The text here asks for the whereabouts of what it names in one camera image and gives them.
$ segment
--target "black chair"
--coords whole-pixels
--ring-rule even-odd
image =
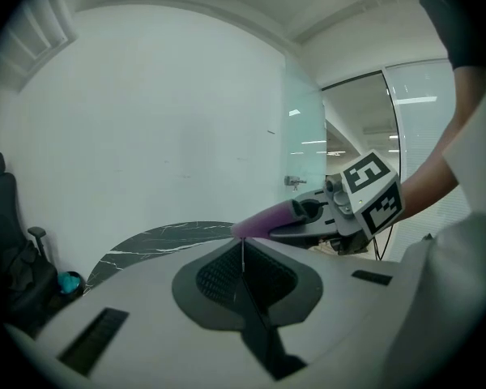
[[[45,308],[58,290],[58,273],[47,260],[42,228],[30,228],[38,249],[20,228],[15,176],[0,153],[0,316],[28,334],[46,321]]]

